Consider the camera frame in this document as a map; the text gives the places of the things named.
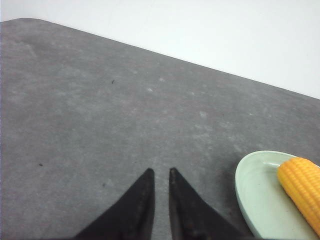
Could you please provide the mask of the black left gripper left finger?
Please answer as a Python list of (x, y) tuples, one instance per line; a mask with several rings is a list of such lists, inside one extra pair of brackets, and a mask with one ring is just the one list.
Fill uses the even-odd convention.
[(145, 172), (76, 240), (150, 240), (155, 216), (155, 172)]

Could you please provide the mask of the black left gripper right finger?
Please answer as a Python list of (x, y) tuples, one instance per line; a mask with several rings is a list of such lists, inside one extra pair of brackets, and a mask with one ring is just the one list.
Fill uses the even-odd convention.
[(169, 170), (169, 217), (174, 240), (244, 240), (175, 168)]

